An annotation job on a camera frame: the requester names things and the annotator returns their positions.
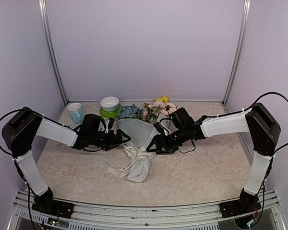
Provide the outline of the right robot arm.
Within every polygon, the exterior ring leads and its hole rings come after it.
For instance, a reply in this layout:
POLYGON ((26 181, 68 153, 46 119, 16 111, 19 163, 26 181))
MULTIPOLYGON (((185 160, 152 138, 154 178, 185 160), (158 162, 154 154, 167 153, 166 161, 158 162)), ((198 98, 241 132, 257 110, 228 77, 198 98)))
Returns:
POLYGON ((217 116, 203 115, 197 121, 182 107, 170 114, 168 119, 177 130, 166 135, 161 122, 156 122, 154 127, 159 134, 153 137, 146 148, 147 152, 171 154, 187 141, 248 133, 254 151, 248 179, 238 199, 220 203, 219 207, 223 218, 247 214, 263 207, 258 194, 271 171, 281 128, 262 103, 255 103, 239 112, 217 116))

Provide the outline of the yellow fake flower stem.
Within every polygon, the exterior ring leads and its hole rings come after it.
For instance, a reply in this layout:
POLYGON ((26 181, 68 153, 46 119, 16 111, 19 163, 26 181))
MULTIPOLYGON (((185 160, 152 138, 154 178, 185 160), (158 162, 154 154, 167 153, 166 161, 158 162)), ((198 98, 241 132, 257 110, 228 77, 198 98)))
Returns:
POLYGON ((163 102, 163 103, 167 103, 169 102, 169 97, 168 96, 161 96, 159 98, 155 99, 155 102, 163 102))

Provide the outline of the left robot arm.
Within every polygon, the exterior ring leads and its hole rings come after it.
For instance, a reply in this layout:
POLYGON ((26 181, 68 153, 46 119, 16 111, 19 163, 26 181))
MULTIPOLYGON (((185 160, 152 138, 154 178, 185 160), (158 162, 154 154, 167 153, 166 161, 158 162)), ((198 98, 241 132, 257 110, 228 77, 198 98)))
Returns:
POLYGON ((114 119, 86 114, 76 128, 54 121, 29 107, 11 111, 13 117, 3 126, 1 135, 28 193, 33 196, 29 209, 57 218, 70 219, 74 204, 54 198, 36 163, 36 142, 53 141, 84 152, 109 151, 131 140, 121 129, 113 130, 114 119))

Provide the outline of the cream printed ribbon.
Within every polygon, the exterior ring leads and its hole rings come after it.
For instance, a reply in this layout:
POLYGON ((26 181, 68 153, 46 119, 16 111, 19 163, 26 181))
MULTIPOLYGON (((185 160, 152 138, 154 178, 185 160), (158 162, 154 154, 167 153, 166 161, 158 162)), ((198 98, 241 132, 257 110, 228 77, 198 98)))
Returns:
POLYGON ((123 144, 122 149, 127 153, 130 160, 119 169, 113 169, 106 163, 106 170, 110 173, 122 173, 123 175, 129 174, 133 171, 143 173, 149 170, 151 166, 151 159, 156 154, 147 152, 144 147, 138 148, 137 146, 123 144))

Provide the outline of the pink fake flower bunch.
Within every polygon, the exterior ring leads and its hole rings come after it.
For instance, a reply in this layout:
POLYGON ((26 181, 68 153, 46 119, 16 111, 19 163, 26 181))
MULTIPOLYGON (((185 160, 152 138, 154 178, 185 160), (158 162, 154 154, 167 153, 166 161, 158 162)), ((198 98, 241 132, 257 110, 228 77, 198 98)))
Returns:
POLYGON ((173 103, 165 102, 154 102, 154 103, 144 103, 142 110, 142 120, 153 123, 157 120, 159 115, 164 115, 169 117, 169 115, 177 111, 179 107, 173 103))

